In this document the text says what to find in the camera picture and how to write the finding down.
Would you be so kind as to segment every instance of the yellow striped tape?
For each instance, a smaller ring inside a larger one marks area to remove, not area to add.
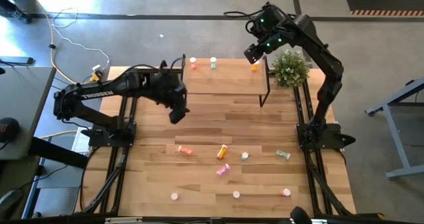
[[[372,15],[372,16],[423,16],[424,11],[379,11],[379,10],[354,10],[350,12],[353,15]]]

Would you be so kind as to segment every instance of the floor mat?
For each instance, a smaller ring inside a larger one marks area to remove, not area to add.
[[[347,0],[353,15],[423,16],[424,0]]]

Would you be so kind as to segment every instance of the white bottle cap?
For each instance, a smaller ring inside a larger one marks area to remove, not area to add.
[[[283,191],[283,194],[284,194],[285,196],[290,196],[290,194],[292,194],[292,192],[291,192],[288,188],[286,188],[286,189]]]
[[[234,191],[233,192],[233,197],[234,198],[239,198],[240,197],[240,192],[239,191]]]
[[[171,199],[172,200],[177,200],[178,199],[178,194],[177,193],[173,193],[173,194],[171,194]]]
[[[247,152],[243,152],[243,153],[241,154],[241,157],[242,157],[243,159],[247,159],[247,158],[249,157],[249,154],[248,154]]]

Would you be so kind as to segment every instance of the white cable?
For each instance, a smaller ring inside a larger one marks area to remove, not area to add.
[[[56,18],[63,12],[63,11],[67,11],[67,10],[70,10],[70,9],[75,9],[76,11],[75,11],[75,17],[74,17],[74,19],[71,21],[71,22],[69,22],[67,25],[64,25],[64,26],[58,26],[58,25],[55,25],[54,24],[54,21],[56,20]],[[78,20],[78,9],[76,9],[76,8],[67,8],[67,9],[62,9],[61,11],[59,11],[59,13],[56,15],[56,16],[54,16],[53,17],[53,19],[52,19],[52,27],[53,27],[53,29],[59,34],[59,36],[60,36],[60,38],[62,38],[62,39],[64,39],[64,40],[67,40],[68,42],[70,42],[71,44],[73,44],[73,45],[77,45],[77,46],[80,46],[80,47],[82,47],[82,48],[84,48],[85,50],[88,50],[88,51],[98,51],[98,52],[101,52],[103,55],[105,55],[105,57],[107,58],[107,62],[106,62],[106,66],[104,66],[102,69],[106,69],[108,66],[109,66],[109,57],[108,57],[108,55],[106,55],[106,53],[104,53],[104,51],[102,51],[101,49],[96,49],[96,48],[86,48],[84,45],[82,45],[82,44],[78,44],[78,43],[75,43],[75,42],[72,42],[69,38],[66,38],[66,37],[64,37],[64,36],[62,36],[62,34],[56,29],[56,28],[66,28],[66,27],[68,27],[68,26],[70,26],[71,24],[73,24],[73,23],[75,23],[76,21]]]

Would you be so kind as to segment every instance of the wooden tabletop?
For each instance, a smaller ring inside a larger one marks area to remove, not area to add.
[[[197,58],[196,69],[185,59],[183,81],[189,94],[266,94],[266,72],[263,59],[257,71],[246,59],[217,59],[217,68],[212,70],[210,58]]]
[[[124,70],[112,67],[109,79]],[[309,76],[316,106],[324,76],[319,70],[311,70]],[[100,111],[117,115],[120,103],[118,96],[106,97]],[[136,141],[129,153],[119,215],[289,217],[297,205],[312,214],[305,161],[295,131],[292,89],[272,82],[263,108],[257,97],[233,95],[190,95],[187,107],[191,112],[172,125],[169,109],[145,98],[138,100]],[[330,109],[327,122],[332,121]],[[217,160],[222,144],[229,149],[223,160]],[[193,155],[178,153],[180,145],[192,149]],[[276,150],[289,152],[290,159],[276,156]],[[88,164],[83,184],[85,205],[105,181],[110,151],[100,148]],[[247,160],[241,160],[242,152],[249,153]],[[323,150],[323,160],[328,184],[345,207],[355,212],[342,157]],[[231,169],[220,177],[216,172],[225,164]],[[285,188],[291,190],[291,197],[280,195]],[[233,198],[234,191],[240,192],[238,199]],[[177,201],[171,199],[174,192],[180,195]],[[317,193],[323,210],[320,188]],[[109,196],[109,207],[113,196]]]

